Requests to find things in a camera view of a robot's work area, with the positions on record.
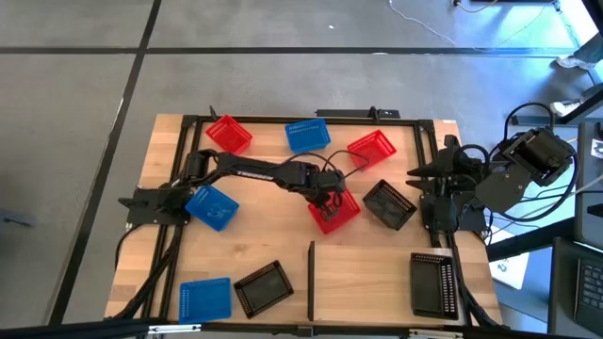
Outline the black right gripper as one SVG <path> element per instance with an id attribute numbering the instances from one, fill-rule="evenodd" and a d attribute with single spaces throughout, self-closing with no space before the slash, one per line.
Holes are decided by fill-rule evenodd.
<path id="1" fill-rule="evenodd" d="M 475 174 L 471 167 L 462 164 L 467 156 L 454 154 L 461 148 L 455 136 L 444 137 L 444 148 L 437 153 L 436 164 L 430 163 L 407 171 L 409 176 L 436 177 L 436 180 L 410 180 L 406 184 L 423 192 L 435 192 L 437 196 L 450 196 L 455 192 L 472 191 L 476 186 Z"/>

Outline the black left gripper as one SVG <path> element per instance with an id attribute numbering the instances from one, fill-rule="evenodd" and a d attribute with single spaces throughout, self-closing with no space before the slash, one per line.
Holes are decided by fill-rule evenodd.
<path id="1" fill-rule="evenodd" d="M 318 199 L 326 196 L 319 206 L 319 213 L 323 220 L 331 219 L 330 193 L 332 196 L 332 215 L 336 216 L 342 205 L 342 194 L 346 190 L 345 176 L 339 169 L 321 170 L 312 167 L 305 171 L 305 189 L 303 196 L 306 199 Z"/>

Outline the red plastic basket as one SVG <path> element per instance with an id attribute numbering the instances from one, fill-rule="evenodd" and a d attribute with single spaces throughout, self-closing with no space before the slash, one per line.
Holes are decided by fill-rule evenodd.
<path id="1" fill-rule="evenodd" d="M 320 214 L 320 210 L 313 204 L 308 205 L 311 216 L 324 234 L 330 234 L 341 228 L 361 212 L 360 206 L 348 189 L 342 193 L 340 201 L 341 204 L 335 215 L 329 219 L 324 219 Z"/>
<path id="2" fill-rule="evenodd" d="M 219 118 L 205 134 L 224 151 L 234 154 L 245 151 L 253 139 L 252 134 L 229 115 Z"/>
<path id="3" fill-rule="evenodd" d="M 347 150 L 351 152 L 351 160 L 356 167 L 364 166 L 367 170 L 384 161 L 397 152 L 396 148 L 381 130 L 375 130 L 368 135 L 353 141 Z"/>

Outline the black plastic basket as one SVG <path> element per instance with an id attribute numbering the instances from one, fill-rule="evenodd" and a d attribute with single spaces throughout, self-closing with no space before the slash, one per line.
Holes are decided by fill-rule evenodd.
<path id="1" fill-rule="evenodd" d="M 294 294 L 291 282 L 278 260 L 234 283 L 247 318 L 253 318 Z"/>
<path id="2" fill-rule="evenodd" d="M 387 228 L 399 231 L 417 208 L 385 180 L 380 180 L 363 198 L 366 208 Z"/>
<path id="3" fill-rule="evenodd" d="M 459 319 L 451 257 L 411 253 L 411 308 L 416 316 Z"/>

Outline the blue plastic basket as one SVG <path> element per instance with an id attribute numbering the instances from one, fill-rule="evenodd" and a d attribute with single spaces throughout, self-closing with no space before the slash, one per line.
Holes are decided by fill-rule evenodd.
<path id="1" fill-rule="evenodd" d="M 199 324 L 232 316 L 229 278 L 182 282 L 179 292 L 180 324 Z"/>
<path id="2" fill-rule="evenodd" d="M 196 219 L 221 232 L 236 215 L 239 204 L 213 186 L 201 186 L 185 208 Z"/>
<path id="3" fill-rule="evenodd" d="M 293 153 L 321 150 L 331 143 L 327 123 L 324 119 L 287 124 L 285 135 L 289 148 Z"/>

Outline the white paper with logo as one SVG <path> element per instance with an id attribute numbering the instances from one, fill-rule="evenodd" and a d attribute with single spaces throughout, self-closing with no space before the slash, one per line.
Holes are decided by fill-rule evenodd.
<path id="1" fill-rule="evenodd" d="M 530 254 L 525 252 L 512 257 L 490 261 L 491 275 L 497 282 L 520 290 L 523 286 L 529 258 Z"/>

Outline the person's white shoe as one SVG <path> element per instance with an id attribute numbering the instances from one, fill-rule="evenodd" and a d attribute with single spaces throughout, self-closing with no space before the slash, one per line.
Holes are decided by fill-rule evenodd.
<path id="1" fill-rule="evenodd" d="M 565 117 L 582 104 L 581 99 L 571 99 L 565 101 L 553 102 L 549 109 L 558 117 Z"/>
<path id="2" fill-rule="evenodd" d="M 557 63 L 558 66 L 565 68 L 565 69 L 578 68 L 581 70 L 588 71 L 595 66 L 595 63 L 585 62 L 574 56 L 558 56 L 555 59 L 555 62 Z"/>

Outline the dark laptop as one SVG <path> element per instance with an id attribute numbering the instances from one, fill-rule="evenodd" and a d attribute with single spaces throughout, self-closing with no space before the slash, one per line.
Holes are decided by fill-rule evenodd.
<path id="1" fill-rule="evenodd" d="M 603 253 L 556 238 L 552 246 L 547 332 L 603 339 Z"/>

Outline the person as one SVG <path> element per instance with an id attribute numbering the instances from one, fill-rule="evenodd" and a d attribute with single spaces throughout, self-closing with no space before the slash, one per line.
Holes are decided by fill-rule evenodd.
<path id="1" fill-rule="evenodd" d="M 594 35 L 591 39 L 589 39 L 584 45 L 582 45 L 578 50 L 573 53 L 571 56 L 576 57 L 580 60 L 589 63 L 596 64 L 603 60 L 603 36 L 600 33 Z M 603 89 L 603 81 L 597 85 L 590 87 L 582 92 L 582 94 L 575 99 L 581 99 L 582 104 L 584 104 L 588 99 L 593 97 L 597 92 Z"/>

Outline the black gantry beam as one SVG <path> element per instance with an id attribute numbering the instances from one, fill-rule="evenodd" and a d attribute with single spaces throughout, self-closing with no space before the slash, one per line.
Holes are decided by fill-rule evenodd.
<path id="1" fill-rule="evenodd" d="M 266 325 L 208 322 L 200 323 L 201 332 L 244 332 L 289 334 L 298 338 L 313 338 L 319 335 L 375 335 L 408 339 L 410 329 L 427 329 L 461 332 L 464 339 L 587 339 L 557 336 L 528 331 L 514 331 L 502 326 L 471 327 L 444 325 L 436 327 L 379 327 L 345 325 Z M 97 322 L 46 325 L 14 329 L 0 329 L 0 339 L 123 339 L 148 335 L 150 326 L 167 324 L 159 318 L 108 319 Z"/>

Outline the dark grey floor object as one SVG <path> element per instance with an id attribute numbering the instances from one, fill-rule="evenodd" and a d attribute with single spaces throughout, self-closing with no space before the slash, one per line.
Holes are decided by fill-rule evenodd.
<path id="1" fill-rule="evenodd" d="M 28 214 L 14 212 L 4 208 L 0 208 L 0 221 L 5 223 L 15 223 L 27 227 L 31 227 L 36 223 L 35 218 L 29 216 Z"/>

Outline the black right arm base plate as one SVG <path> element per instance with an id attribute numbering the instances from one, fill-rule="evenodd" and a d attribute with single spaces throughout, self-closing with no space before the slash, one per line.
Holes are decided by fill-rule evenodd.
<path id="1" fill-rule="evenodd" d="M 457 232 L 483 231 L 486 228 L 484 205 L 473 196 L 426 194 L 419 202 L 423 224 L 431 230 Z"/>

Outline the black bar mount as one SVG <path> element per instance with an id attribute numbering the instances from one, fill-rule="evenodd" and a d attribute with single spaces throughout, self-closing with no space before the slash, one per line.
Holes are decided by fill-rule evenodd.
<path id="1" fill-rule="evenodd" d="M 317 109 L 316 116 L 321 118 L 370 118 L 399 119 L 400 113 L 394 109 L 382 109 L 375 106 L 369 109 Z"/>

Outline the black aluminium table frame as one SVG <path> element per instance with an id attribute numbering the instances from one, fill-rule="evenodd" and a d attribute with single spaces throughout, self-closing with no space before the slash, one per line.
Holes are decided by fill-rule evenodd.
<path id="1" fill-rule="evenodd" d="M 144 160 L 139 184 L 156 187 L 169 180 L 179 135 L 180 115 L 158 115 Z M 238 117 L 252 135 L 243 156 L 281 162 L 291 156 L 285 125 L 302 118 Z M 294 294 L 258 316 L 248 319 L 233 287 L 232 316 L 217 325 L 286 326 L 389 326 L 464 325 L 464 316 L 445 320 L 413 315 L 410 297 L 410 254 L 451 255 L 444 237 L 443 248 L 432 248 L 417 211 L 400 229 L 382 226 L 364 207 L 362 197 L 381 179 L 390 183 L 417 207 L 419 190 L 405 184 L 407 170 L 419 166 L 413 126 L 376 125 L 370 119 L 351 119 L 362 124 L 328 121 L 332 142 L 322 153 L 346 149 L 356 139 L 381 130 L 397 150 L 379 165 L 356 172 L 347 180 L 349 191 L 362 211 L 349 223 L 323 234 L 313 220 L 307 202 L 275 184 L 227 177 L 215 187 L 239 203 L 224 231 L 216 232 L 197 219 L 184 227 L 175 269 L 167 318 L 178 318 L 181 283 L 229 277 L 232 282 L 278 260 L 291 281 Z M 158 226 L 141 226 L 122 246 L 105 316 L 121 311 L 149 275 Z M 485 247 L 476 235 L 455 234 L 464 282 L 487 314 L 501 322 L 497 296 Z M 315 245 L 314 321 L 308 317 L 308 250 Z"/>

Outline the silver aluminium bracket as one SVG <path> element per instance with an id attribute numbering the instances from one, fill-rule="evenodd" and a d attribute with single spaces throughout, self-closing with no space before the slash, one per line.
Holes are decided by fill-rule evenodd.
<path id="1" fill-rule="evenodd" d="M 149 327 L 148 335 L 172 334 L 201 331 L 201 324 L 185 324 L 185 325 L 153 325 Z"/>
<path id="2" fill-rule="evenodd" d="M 464 339 L 464 335 L 455 331 L 410 329 L 408 339 Z"/>

